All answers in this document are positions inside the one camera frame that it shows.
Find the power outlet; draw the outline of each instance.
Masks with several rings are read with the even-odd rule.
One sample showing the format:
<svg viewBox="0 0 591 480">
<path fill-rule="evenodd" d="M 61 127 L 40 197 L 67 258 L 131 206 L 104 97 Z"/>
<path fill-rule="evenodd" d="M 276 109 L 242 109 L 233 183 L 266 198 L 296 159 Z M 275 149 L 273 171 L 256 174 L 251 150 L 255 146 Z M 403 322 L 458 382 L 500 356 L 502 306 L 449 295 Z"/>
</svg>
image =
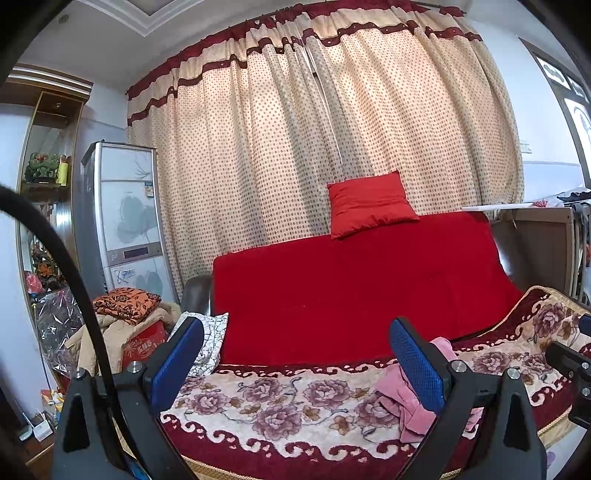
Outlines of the power outlet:
<svg viewBox="0 0 591 480">
<path fill-rule="evenodd" d="M 519 142 L 519 146 L 521 147 L 521 153 L 531 153 L 531 146 L 527 142 Z"/>
</svg>

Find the green figurine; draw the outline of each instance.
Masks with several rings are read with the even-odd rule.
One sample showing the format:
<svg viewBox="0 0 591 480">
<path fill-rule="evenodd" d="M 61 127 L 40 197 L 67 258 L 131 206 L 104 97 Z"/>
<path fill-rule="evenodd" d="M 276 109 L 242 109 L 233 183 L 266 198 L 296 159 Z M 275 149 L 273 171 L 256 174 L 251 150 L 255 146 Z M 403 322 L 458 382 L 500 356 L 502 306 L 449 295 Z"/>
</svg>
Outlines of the green figurine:
<svg viewBox="0 0 591 480">
<path fill-rule="evenodd" d="M 33 182 L 54 182 L 57 169 L 60 166 L 60 156 L 53 154 L 51 157 L 46 153 L 33 152 L 29 157 L 29 163 L 25 168 L 25 181 Z"/>
</svg>

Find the white patterned cloth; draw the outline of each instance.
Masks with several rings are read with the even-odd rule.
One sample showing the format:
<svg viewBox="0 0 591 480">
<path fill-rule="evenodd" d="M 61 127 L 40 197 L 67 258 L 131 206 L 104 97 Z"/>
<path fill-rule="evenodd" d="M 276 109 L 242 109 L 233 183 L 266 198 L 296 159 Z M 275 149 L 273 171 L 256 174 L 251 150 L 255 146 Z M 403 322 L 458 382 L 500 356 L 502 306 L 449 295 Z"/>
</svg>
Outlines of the white patterned cloth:
<svg viewBox="0 0 591 480">
<path fill-rule="evenodd" d="M 220 362 L 220 350 L 222 349 L 223 338 L 226 335 L 228 326 L 228 314 L 210 317 L 201 313 L 184 312 L 178 319 L 168 340 L 183 324 L 186 318 L 195 317 L 203 324 L 204 336 L 203 346 L 195 358 L 195 362 L 189 370 L 189 377 L 204 377 L 211 375 Z"/>
</svg>

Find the red blanket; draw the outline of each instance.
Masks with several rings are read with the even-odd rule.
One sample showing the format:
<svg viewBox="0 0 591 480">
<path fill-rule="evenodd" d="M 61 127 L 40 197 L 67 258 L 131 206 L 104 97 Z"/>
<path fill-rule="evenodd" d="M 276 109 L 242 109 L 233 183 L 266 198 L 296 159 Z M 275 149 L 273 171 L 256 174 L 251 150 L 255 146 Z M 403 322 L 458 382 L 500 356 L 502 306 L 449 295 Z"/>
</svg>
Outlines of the red blanket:
<svg viewBox="0 0 591 480">
<path fill-rule="evenodd" d="M 426 340 L 454 339 L 494 325 L 521 297 L 481 213 L 253 248 L 217 258 L 213 271 L 215 311 L 230 314 L 226 364 L 385 357 L 397 316 Z"/>
</svg>

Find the curtain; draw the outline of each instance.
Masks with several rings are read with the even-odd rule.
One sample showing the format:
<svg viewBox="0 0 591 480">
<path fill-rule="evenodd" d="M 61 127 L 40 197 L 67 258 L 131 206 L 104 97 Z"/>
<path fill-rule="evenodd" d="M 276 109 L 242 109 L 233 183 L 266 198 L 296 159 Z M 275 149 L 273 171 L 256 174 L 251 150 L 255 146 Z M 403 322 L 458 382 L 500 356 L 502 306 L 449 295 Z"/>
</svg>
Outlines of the curtain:
<svg viewBox="0 0 591 480">
<path fill-rule="evenodd" d="M 399 170 L 419 214 L 521 201 L 517 126 L 482 39 L 457 8 L 371 3 L 291 14 L 316 65 L 347 176 Z"/>
<path fill-rule="evenodd" d="M 305 52 L 298 44 L 283 47 L 276 29 L 253 31 L 246 41 L 216 43 L 203 53 L 207 59 L 189 60 L 183 67 L 192 71 L 183 78 L 198 81 L 180 82 L 129 129 L 131 143 L 157 149 L 179 293 L 218 255 L 328 231 L 326 184 L 342 175 Z M 276 36 L 281 47 L 258 46 L 256 34 Z M 249 52 L 247 64 L 241 59 L 250 44 L 259 51 Z M 211 58 L 223 56 L 236 60 L 208 69 Z"/>
<path fill-rule="evenodd" d="M 220 254 L 327 233 L 334 181 L 399 170 L 419 214 L 523 196 L 506 88 L 458 9 L 296 5 L 187 47 L 128 95 L 130 141 L 158 152 L 178 291 Z"/>
</svg>

